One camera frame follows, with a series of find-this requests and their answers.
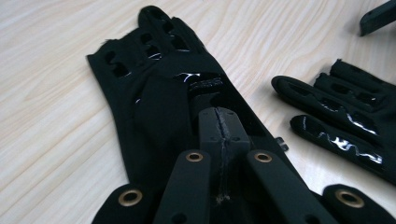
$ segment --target brass grommet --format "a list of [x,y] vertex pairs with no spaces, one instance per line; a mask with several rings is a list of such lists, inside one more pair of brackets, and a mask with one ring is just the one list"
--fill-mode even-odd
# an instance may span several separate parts
[[138,189],[127,189],[119,197],[122,206],[129,207],[139,203],[143,198],[143,193]]
[[192,161],[192,162],[201,161],[203,158],[204,158],[204,156],[198,152],[192,152],[186,156],[186,159],[188,161]]
[[358,195],[346,189],[339,189],[335,192],[335,197],[343,204],[350,207],[361,208],[364,206],[364,200]]
[[256,155],[254,155],[254,159],[256,159],[257,161],[260,161],[260,162],[272,161],[272,157],[270,155],[262,153],[262,152],[256,153]]

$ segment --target black object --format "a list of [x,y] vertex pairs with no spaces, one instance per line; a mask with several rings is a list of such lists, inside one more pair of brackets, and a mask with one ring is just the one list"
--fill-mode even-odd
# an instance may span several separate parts
[[396,0],[376,7],[361,18],[361,36],[368,35],[396,21]]
[[274,77],[272,85],[319,118],[293,118],[297,134],[396,184],[395,86],[341,60],[313,87],[291,77]]
[[93,223],[336,223],[194,31],[157,7],[138,23],[88,56],[131,182]]
[[340,223],[396,223],[389,213],[358,189],[332,185],[320,201]]

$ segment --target wooden table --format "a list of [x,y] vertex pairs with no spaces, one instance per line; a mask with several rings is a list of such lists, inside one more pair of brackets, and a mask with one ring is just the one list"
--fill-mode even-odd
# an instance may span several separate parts
[[0,223],[90,223],[127,183],[109,106],[87,64],[106,39],[156,5],[185,21],[263,124],[282,136],[306,184],[359,188],[396,217],[396,187],[290,130],[278,75],[308,83],[337,58],[396,84],[396,24],[359,37],[386,1],[2,1]]

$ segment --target light wood surface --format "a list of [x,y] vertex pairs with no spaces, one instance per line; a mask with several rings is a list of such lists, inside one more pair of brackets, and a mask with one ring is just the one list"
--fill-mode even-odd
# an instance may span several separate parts
[[359,37],[386,1],[1,1],[0,223],[90,223],[127,183],[109,106],[85,56],[156,5],[185,21],[219,61],[306,184],[358,188],[396,217],[396,187],[297,137],[301,111],[279,101],[277,75],[308,83],[337,58],[396,84],[396,24]]

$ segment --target black fabric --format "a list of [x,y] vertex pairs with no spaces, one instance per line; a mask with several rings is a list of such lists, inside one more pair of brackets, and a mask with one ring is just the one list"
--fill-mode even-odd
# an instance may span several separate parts
[[292,77],[274,77],[272,85],[314,116],[291,120],[297,134],[396,184],[395,86],[341,60],[313,87]]

